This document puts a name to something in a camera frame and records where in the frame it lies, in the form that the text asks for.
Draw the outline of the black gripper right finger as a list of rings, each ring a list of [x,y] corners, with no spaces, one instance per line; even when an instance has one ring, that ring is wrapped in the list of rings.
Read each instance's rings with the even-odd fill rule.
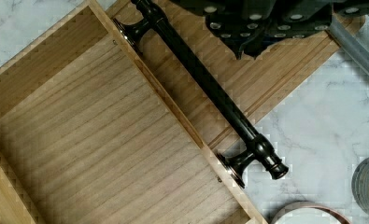
[[[332,22],[331,0],[256,0],[261,33],[256,56],[285,38],[306,38],[327,29]]]

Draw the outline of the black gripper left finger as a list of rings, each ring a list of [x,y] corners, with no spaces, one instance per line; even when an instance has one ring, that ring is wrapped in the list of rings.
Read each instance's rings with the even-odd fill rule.
[[[205,18],[206,27],[240,60],[257,58],[277,42],[267,30],[277,0],[171,0],[190,13]]]

